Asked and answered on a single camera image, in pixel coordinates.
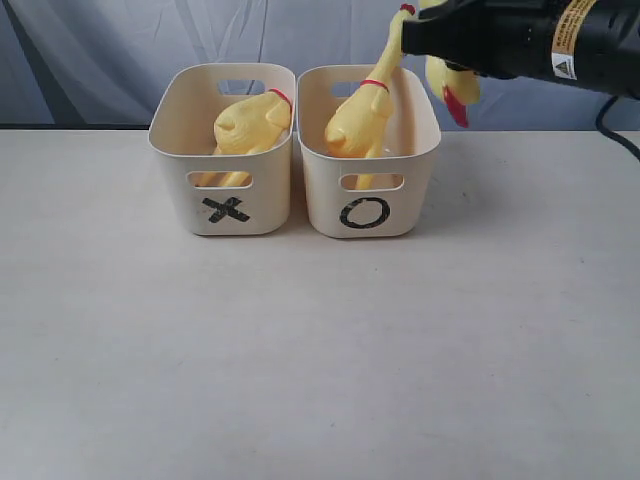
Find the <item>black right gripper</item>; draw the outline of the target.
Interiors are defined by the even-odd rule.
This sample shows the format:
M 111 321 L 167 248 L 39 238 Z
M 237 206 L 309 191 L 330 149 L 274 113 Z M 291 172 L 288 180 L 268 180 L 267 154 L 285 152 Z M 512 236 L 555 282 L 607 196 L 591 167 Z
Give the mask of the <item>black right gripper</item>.
M 402 52 L 485 76 L 527 77 L 639 96 L 639 3 L 423 1 L 402 26 Z

